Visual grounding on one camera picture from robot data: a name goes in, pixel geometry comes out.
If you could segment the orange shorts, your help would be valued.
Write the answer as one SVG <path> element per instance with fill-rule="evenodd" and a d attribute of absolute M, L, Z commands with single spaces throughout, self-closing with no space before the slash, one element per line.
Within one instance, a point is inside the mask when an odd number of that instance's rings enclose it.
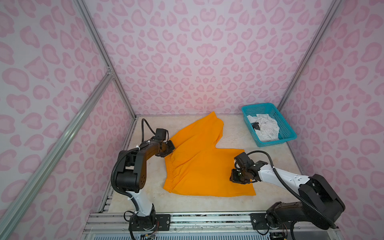
<path fill-rule="evenodd" d="M 218 149 L 224 123 L 215 113 L 178 131 L 171 141 L 175 150 L 165 157 L 164 190 L 185 196 L 254 196 L 251 184 L 235 184 L 230 176 L 239 149 Z"/>

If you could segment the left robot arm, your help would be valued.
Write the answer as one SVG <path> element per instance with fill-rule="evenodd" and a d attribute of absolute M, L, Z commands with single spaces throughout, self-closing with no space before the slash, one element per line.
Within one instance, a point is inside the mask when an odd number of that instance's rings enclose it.
<path fill-rule="evenodd" d="M 111 173 L 111 186 L 118 194 L 128 197 L 135 206 L 131 216 L 124 219 L 129 231 L 168 231 L 171 216 L 157 214 L 154 204 L 143 190 L 147 181 L 147 160 L 151 157 L 164 158 L 175 150 L 172 141 L 148 140 L 136 148 L 121 151 Z"/>

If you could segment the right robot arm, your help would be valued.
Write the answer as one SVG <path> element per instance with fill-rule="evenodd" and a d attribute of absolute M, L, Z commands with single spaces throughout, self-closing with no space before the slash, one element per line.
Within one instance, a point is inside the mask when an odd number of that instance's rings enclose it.
<path fill-rule="evenodd" d="M 293 174 L 264 162 L 237 162 L 230 181 L 236 184 L 265 182 L 290 192 L 296 202 L 276 202 L 266 211 L 262 226 L 278 229 L 285 223 L 309 222 L 321 230 L 335 229 L 336 220 L 346 206 L 321 175 L 311 177 Z"/>

